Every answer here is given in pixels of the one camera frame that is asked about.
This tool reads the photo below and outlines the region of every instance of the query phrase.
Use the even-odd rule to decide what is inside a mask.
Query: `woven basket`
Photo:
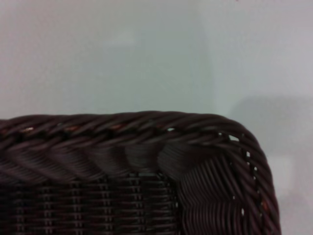
[[[1,235],[280,235],[254,136],[217,115],[0,121]]]

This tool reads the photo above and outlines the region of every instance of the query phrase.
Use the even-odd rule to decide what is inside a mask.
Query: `white wall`
[[[283,234],[310,234],[312,9],[311,0],[1,0],[0,118],[226,115],[268,155]]]

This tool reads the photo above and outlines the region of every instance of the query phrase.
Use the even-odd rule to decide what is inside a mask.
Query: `gray background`
[[[177,110],[246,125],[283,234],[313,230],[311,0],[1,0],[0,118]]]

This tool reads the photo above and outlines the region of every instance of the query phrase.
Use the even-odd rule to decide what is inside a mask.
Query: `dark brown wicker basket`
[[[280,235],[254,136],[217,115],[0,121],[1,235]]]

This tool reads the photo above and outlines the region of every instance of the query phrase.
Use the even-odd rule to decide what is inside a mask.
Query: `wicker weave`
[[[0,120],[0,234],[280,235],[241,124],[141,112]]]

